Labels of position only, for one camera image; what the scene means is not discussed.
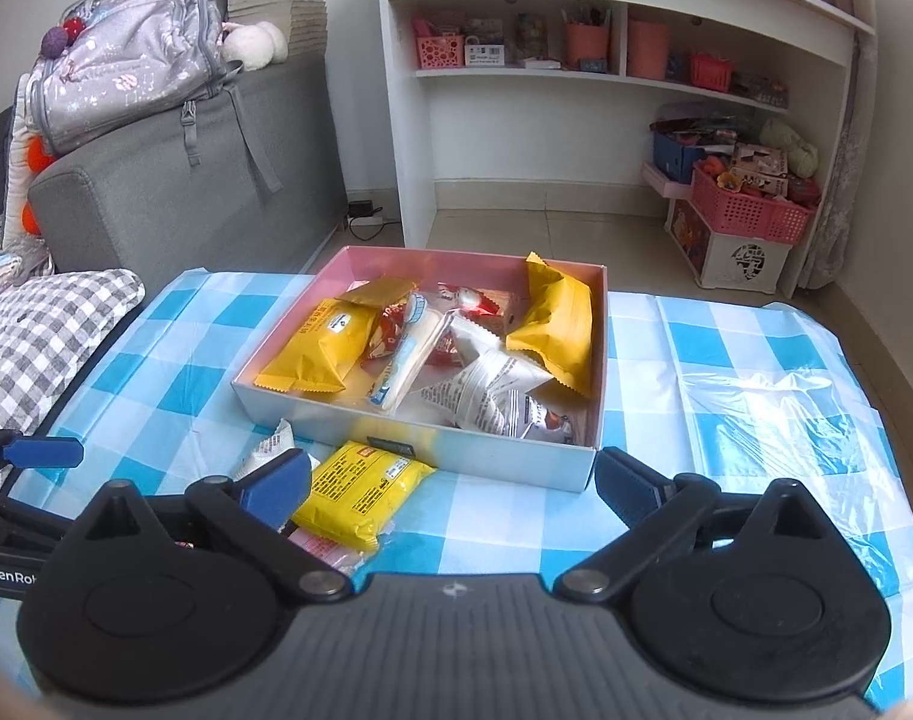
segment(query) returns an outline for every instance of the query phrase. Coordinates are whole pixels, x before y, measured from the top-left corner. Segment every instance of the blue and white checkered tablecloth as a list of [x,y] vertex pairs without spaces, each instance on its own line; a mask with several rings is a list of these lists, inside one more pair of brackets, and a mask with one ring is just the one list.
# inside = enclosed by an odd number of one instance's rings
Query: blue and white checkered tablecloth
[[[79,469],[28,472],[14,495],[74,517],[107,479],[179,493],[269,433],[230,380],[307,276],[190,271],[100,361],[53,432]],[[893,635],[869,697],[913,697],[913,518],[880,416],[836,338],[795,309],[610,293],[603,444],[724,490],[803,481],[887,596]],[[321,459],[329,448],[306,446]],[[591,488],[564,493],[436,472],[395,517],[372,571],[537,572],[547,584],[626,530]],[[32,685],[0,602],[0,663]]]

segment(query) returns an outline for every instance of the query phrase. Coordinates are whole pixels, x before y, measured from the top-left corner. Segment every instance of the gray sofa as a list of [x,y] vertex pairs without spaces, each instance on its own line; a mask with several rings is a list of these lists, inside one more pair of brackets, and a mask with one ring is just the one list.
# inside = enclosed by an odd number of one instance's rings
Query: gray sofa
[[179,108],[134,122],[33,182],[29,200],[57,269],[132,269],[149,298],[199,266],[309,264],[347,207],[323,57],[297,56],[235,83],[283,189],[266,191],[225,91],[196,103],[196,167]]

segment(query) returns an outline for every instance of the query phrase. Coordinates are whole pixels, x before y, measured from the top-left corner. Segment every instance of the pink box on books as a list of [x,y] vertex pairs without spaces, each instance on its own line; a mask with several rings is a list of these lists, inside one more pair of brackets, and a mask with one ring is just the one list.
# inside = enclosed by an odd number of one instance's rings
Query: pink box on books
[[[250,418],[266,427],[276,427],[280,419],[288,419],[297,436],[327,445],[338,446],[355,440],[418,458],[438,469],[577,493],[590,479],[602,438],[608,325],[606,269],[599,265],[547,262],[587,284],[592,293],[593,396],[583,398],[556,382],[533,393],[538,401],[573,419],[575,445],[460,430],[429,420],[420,421],[402,410],[395,415],[382,415],[319,398],[310,399],[296,391],[281,394],[253,384],[319,302],[341,295],[356,281],[383,275],[400,276],[415,280],[420,289],[436,290],[437,283],[443,282],[506,290],[520,295],[527,303],[524,257],[415,248],[345,247],[311,281],[247,360],[233,380],[233,389]],[[454,375],[457,370],[454,367],[447,375]]]

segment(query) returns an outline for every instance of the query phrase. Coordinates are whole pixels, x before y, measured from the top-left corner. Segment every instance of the orange toy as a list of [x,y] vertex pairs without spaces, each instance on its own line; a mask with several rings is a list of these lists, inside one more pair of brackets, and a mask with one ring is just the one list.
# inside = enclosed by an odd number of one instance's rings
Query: orange toy
[[50,156],[43,150],[43,138],[34,135],[26,148],[26,166],[33,172],[43,172],[56,162],[56,157]]
[[40,225],[36,223],[36,216],[33,215],[31,204],[23,204],[23,213],[21,214],[23,229],[31,235],[40,235]]

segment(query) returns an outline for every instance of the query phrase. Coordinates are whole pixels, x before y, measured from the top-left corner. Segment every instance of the purple pom-pom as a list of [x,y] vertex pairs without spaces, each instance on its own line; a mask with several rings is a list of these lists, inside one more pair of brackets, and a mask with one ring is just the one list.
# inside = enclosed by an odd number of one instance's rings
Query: purple pom-pom
[[40,53],[45,59],[60,59],[63,50],[66,49],[70,42],[70,36],[67,30],[61,26],[54,26],[47,30],[43,36],[43,42],[40,44]]

